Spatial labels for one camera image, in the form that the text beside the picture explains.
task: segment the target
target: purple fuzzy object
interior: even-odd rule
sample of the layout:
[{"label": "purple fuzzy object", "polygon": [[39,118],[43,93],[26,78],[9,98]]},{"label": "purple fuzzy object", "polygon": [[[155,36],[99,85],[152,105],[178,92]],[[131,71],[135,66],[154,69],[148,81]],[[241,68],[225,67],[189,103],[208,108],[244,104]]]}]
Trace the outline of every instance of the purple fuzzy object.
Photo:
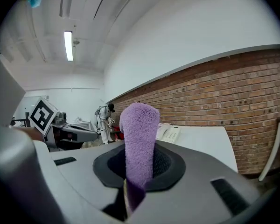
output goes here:
[{"label": "purple fuzzy object", "polygon": [[145,184],[153,178],[154,143],[160,113],[143,103],[133,103],[120,116],[120,130],[125,134],[126,180],[132,210],[142,201]]}]

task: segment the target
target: white telephone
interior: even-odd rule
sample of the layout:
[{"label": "white telephone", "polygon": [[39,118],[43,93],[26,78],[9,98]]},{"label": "white telephone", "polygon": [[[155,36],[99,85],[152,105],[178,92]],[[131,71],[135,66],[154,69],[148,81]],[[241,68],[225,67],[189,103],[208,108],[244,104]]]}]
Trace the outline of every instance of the white telephone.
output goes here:
[{"label": "white telephone", "polygon": [[175,144],[181,129],[170,124],[159,123],[157,131],[157,140]]}]

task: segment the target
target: white desk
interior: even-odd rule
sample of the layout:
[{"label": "white desk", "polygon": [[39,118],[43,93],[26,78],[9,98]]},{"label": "white desk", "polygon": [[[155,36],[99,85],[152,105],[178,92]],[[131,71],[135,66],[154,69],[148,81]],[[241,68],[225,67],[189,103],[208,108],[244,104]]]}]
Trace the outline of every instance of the white desk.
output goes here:
[{"label": "white desk", "polygon": [[224,127],[177,127],[181,128],[181,132],[176,145],[209,154],[238,172],[234,152]]},{"label": "white desk", "polygon": [[90,123],[90,121],[81,121],[81,122],[78,122],[78,123],[73,123],[72,125],[76,125],[76,126],[79,126],[79,127],[91,130],[91,123]]}]

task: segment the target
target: ceiling light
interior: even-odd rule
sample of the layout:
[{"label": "ceiling light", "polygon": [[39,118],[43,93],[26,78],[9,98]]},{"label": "ceiling light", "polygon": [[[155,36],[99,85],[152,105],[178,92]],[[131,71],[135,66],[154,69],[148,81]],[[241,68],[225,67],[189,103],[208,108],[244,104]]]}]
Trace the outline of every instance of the ceiling light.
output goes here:
[{"label": "ceiling light", "polygon": [[65,31],[64,32],[64,42],[65,42],[65,50],[67,60],[72,62],[73,58],[73,47],[72,47],[72,31]]}]

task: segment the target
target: black slot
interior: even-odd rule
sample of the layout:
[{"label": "black slot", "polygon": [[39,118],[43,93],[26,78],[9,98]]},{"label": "black slot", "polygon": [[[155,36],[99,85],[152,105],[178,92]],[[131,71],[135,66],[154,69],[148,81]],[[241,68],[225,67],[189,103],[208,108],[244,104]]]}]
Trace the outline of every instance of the black slot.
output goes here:
[{"label": "black slot", "polygon": [[69,162],[73,162],[73,161],[77,161],[77,160],[74,157],[68,157],[68,158],[64,158],[64,159],[54,160],[54,163],[56,164],[56,166],[59,166],[59,165],[63,165],[63,164],[69,163]]},{"label": "black slot", "polygon": [[241,213],[249,206],[242,196],[225,179],[217,179],[210,183],[233,216]]}]

